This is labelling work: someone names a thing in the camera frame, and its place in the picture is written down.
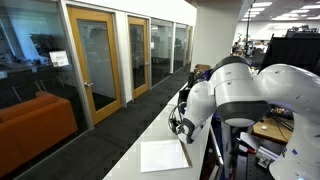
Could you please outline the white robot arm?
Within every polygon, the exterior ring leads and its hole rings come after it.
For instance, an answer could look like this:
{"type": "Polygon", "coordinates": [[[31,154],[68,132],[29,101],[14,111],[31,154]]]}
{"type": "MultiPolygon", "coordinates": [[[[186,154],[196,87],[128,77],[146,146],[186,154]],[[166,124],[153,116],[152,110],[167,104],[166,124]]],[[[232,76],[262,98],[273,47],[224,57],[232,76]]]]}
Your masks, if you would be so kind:
{"type": "Polygon", "coordinates": [[[320,77],[302,68],[273,64],[253,74],[243,57],[222,59],[208,80],[191,88],[177,136],[192,143],[213,114],[230,126],[248,127],[272,105],[292,112],[294,129],[269,165],[271,175],[275,180],[320,180],[320,77]]]}

